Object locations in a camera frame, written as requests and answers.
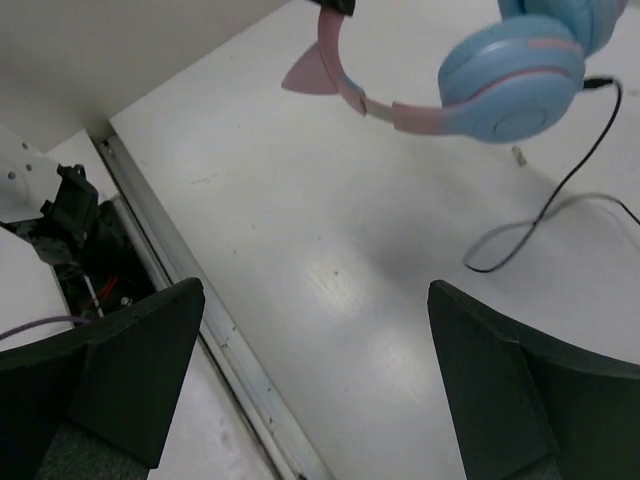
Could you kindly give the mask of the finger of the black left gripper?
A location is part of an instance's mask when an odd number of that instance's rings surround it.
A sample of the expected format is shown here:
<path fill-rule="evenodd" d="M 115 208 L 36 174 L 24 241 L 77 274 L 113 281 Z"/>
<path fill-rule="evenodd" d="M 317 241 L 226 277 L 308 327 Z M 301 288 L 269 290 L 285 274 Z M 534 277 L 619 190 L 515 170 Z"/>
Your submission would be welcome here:
<path fill-rule="evenodd" d="M 353 15 L 355 0 L 319 0 L 321 6 L 329 7 L 343 15 Z"/>

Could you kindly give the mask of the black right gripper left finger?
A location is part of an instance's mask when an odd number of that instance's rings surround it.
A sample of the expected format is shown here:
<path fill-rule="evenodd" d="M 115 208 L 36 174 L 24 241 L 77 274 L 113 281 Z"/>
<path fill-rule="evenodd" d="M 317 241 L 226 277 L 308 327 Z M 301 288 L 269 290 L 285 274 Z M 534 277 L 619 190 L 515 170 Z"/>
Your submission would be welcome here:
<path fill-rule="evenodd" d="M 1 354 L 4 479 L 145 479 L 158 467 L 205 297 L 189 278 Z"/>

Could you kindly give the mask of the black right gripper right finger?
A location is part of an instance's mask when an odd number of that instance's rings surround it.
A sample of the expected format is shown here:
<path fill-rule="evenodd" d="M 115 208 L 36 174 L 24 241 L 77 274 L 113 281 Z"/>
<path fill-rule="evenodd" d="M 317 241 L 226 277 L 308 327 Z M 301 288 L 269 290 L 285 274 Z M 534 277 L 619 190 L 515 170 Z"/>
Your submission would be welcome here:
<path fill-rule="evenodd" d="M 429 287 L 431 333 L 469 479 L 636 479 L 639 368 Z"/>

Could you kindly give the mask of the pink and blue cat-ear headphones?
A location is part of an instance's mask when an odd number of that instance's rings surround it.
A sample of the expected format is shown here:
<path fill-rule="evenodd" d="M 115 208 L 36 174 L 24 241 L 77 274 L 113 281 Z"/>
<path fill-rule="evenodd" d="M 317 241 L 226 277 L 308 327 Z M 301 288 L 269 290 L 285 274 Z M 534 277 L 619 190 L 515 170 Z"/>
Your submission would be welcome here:
<path fill-rule="evenodd" d="M 584 90 L 586 60 L 611 39 L 624 1 L 501 1 L 501 22 L 447 55 L 438 72 L 439 107 L 384 104 L 352 81 L 341 62 L 346 12 L 323 3 L 316 42 L 285 76 L 285 90 L 338 95 L 362 116 L 425 136 L 504 144 L 555 125 Z"/>

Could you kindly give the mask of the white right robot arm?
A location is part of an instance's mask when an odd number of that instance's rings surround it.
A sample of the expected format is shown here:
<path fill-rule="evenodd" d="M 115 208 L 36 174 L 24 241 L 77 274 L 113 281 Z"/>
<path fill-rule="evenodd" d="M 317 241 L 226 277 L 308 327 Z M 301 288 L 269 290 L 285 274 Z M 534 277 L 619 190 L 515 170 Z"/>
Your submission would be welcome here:
<path fill-rule="evenodd" d="M 98 277 L 119 273 L 133 278 L 137 274 L 125 273 L 129 268 L 129 260 L 123 258 L 138 258 L 138 254 L 127 253 L 129 247 L 125 245 L 126 233 L 115 233 L 111 226 L 101 220 L 98 197 L 99 192 L 86 179 L 83 165 L 64 167 L 30 148 L 19 136 L 1 126 L 1 227 L 30 244 L 41 261 L 51 266 L 74 264 L 74 268 Z M 67 205 L 64 211 L 56 210 L 56 198 L 70 201 L 71 206 Z M 586 199 L 616 203 L 639 224 L 639 219 L 621 200 L 596 192 L 566 197 L 544 213 L 540 221 L 550 220 L 562 209 Z M 200 333 L 209 334 L 211 338 L 207 340 L 207 337 L 202 341 L 205 347 L 215 346 L 220 349 L 221 358 L 227 365 L 228 354 L 222 353 L 222 344 L 217 340 L 222 339 L 220 335 L 226 339 L 226 334 L 231 332 L 229 328 L 236 325 L 210 282 L 203 277 L 197 262 L 195 267 L 187 268 L 188 272 L 179 273 L 176 270 L 175 275 L 169 273 L 170 264 L 172 268 L 178 268 L 178 260 L 195 261 L 189 248 L 183 246 L 186 253 L 174 252 L 167 259 L 158 261 L 164 268 L 167 280 L 171 277 L 175 283 L 178 277 L 204 278 L 202 283 L 205 287 L 206 305 Z M 306 457 L 287 450 L 295 443 L 294 440 L 284 440 L 282 443 L 274 440 L 274 434 L 269 433 L 276 450 L 285 460 L 285 470 L 295 474 L 296 479 L 302 479 L 303 476 L 306 479 L 335 479 L 293 417 L 286 422 L 296 427 L 294 433 L 298 435 L 296 438 L 299 437 L 296 440 L 297 446 L 304 447 L 311 464 L 309 468 L 304 467 L 299 460 Z"/>

